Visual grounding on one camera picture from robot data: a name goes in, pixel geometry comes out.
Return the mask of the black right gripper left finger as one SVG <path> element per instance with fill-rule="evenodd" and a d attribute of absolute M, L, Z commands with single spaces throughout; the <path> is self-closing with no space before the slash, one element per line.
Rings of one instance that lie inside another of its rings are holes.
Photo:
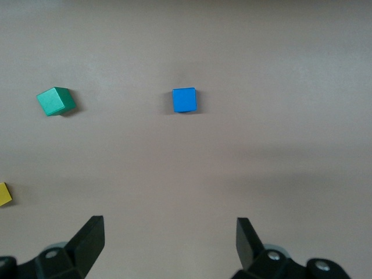
<path fill-rule="evenodd" d="M 65 245 L 53 245 L 28 262 L 1 256 L 1 278 L 86 278 L 104 246 L 104 218 L 92 216 Z"/>

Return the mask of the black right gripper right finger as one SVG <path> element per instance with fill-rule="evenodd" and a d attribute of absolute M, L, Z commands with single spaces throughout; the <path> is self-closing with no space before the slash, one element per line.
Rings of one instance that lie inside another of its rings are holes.
<path fill-rule="evenodd" d="M 337 263 L 322 258 L 309 259 L 305 266 L 276 248 L 265 248 L 248 218 L 237 218 L 236 249 L 242 264 L 233 278 L 348 278 Z"/>

